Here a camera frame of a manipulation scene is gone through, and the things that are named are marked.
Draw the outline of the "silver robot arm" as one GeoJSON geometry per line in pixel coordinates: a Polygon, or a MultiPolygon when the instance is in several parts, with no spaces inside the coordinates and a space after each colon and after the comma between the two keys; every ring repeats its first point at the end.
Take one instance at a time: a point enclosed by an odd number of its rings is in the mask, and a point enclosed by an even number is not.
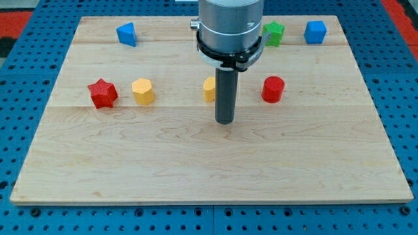
{"type": "Polygon", "coordinates": [[[246,71],[265,44],[263,7],[263,0],[199,0],[199,17],[190,22],[199,55],[217,69],[246,71]]]}

